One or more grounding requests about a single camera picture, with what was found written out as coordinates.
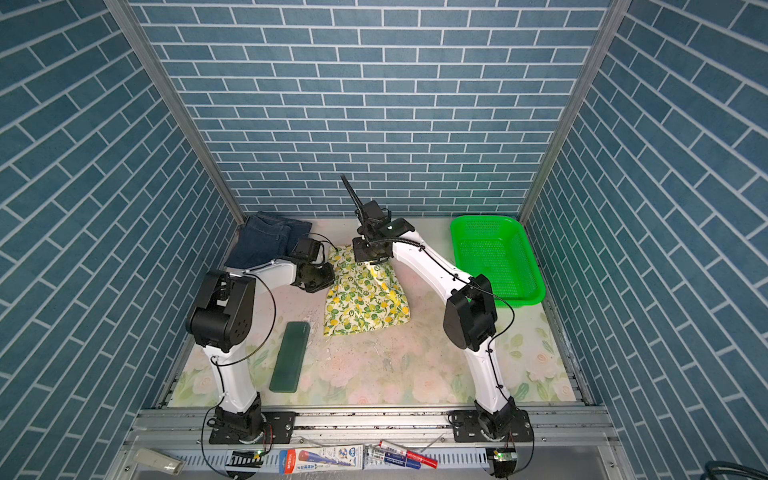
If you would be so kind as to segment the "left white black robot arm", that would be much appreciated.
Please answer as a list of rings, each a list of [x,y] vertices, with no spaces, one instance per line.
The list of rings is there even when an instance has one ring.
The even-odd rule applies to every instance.
[[[245,342],[256,322],[255,297],[263,292],[274,299],[281,286],[308,293],[333,284],[331,263],[277,259],[256,267],[227,267],[204,276],[186,330],[203,349],[214,375],[219,399],[204,424],[212,429],[212,444],[287,443],[293,414],[262,411],[260,393],[247,364]]]

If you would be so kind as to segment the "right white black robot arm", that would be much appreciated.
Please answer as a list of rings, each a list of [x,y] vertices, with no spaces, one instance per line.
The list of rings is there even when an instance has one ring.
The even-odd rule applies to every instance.
[[[406,265],[445,301],[443,330],[464,352],[475,388],[475,407],[483,433],[496,440],[511,430],[517,406],[503,385],[496,356],[496,298],[489,279],[452,265],[427,245],[403,219],[357,228],[352,246],[358,263],[391,258]]]

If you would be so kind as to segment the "yellow floral skirt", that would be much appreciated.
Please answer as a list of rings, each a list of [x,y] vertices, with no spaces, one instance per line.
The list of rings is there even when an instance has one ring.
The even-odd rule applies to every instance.
[[[335,280],[324,307],[324,335],[346,336],[410,322],[407,296],[389,262],[355,261],[351,246],[330,259]]]

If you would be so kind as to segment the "green plastic basket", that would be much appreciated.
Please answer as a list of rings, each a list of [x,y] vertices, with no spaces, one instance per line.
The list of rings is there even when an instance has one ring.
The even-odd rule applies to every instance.
[[[499,307],[533,306],[546,286],[523,226],[505,216],[461,216],[450,225],[456,266],[491,283]]]

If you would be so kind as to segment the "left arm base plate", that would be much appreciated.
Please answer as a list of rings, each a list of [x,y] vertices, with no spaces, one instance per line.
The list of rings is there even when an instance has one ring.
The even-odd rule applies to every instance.
[[[293,411],[246,415],[218,409],[216,415],[206,421],[211,429],[209,442],[213,445],[289,444],[296,417]]]

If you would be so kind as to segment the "dark blue denim skirt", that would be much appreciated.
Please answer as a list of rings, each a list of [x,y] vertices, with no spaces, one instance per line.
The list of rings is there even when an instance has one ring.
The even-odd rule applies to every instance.
[[[288,256],[311,229],[308,221],[257,212],[247,218],[225,266],[248,269]]]

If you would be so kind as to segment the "dark green rectangular board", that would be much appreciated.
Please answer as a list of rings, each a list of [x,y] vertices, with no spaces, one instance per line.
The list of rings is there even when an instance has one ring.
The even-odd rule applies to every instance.
[[[305,321],[286,325],[269,383],[271,392],[297,391],[310,331],[311,326]]]

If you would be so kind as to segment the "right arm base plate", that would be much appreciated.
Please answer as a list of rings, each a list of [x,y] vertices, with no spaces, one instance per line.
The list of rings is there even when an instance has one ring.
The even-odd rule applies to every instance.
[[[534,432],[528,412],[520,408],[505,408],[495,414],[480,410],[453,410],[447,415],[454,441],[532,442]]]

